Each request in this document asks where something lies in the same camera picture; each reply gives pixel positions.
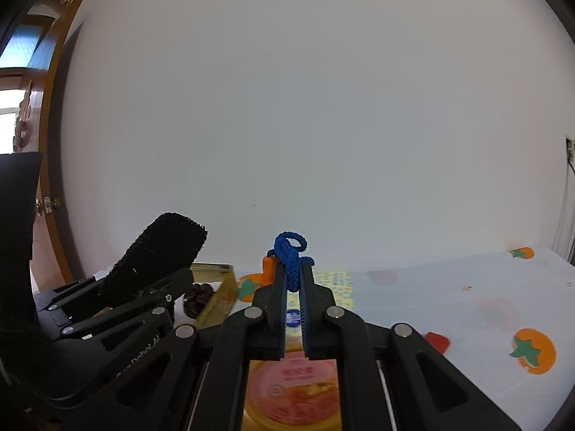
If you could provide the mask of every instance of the round rivet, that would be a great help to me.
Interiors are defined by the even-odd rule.
[[[330,318],[338,319],[341,316],[343,316],[346,312],[341,306],[330,306],[329,308],[327,308],[326,313]]]
[[[244,316],[249,319],[258,319],[262,315],[263,311],[257,306],[250,306],[244,310]]]
[[[176,329],[176,336],[179,338],[189,338],[194,335],[194,328],[189,324],[182,324]]]
[[[407,324],[397,324],[393,330],[400,337],[409,337],[413,333],[413,329]]]

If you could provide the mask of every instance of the wall outlet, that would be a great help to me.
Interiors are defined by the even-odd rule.
[[[565,145],[567,146],[567,162],[573,162],[575,157],[575,142],[570,137],[565,138]]]

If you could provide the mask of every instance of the blue rope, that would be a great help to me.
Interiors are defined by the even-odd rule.
[[[296,240],[300,244],[299,247],[292,246],[287,239]],[[275,238],[274,249],[267,252],[268,256],[277,257],[286,267],[287,289],[290,292],[297,292],[300,289],[300,263],[315,264],[308,256],[300,257],[300,253],[307,247],[308,242],[299,233],[284,231]]]

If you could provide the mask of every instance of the red object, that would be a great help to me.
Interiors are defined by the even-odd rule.
[[[428,332],[425,334],[425,340],[427,340],[431,346],[441,354],[444,354],[451,344],[451,341],[447,337],[441,334],[436,334],[435,332]]]

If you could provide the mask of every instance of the blue logo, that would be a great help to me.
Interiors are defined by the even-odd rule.
[[[296,328],[301,325],[300,311],[287,310],[286,311],[286,326],[289,328]]]

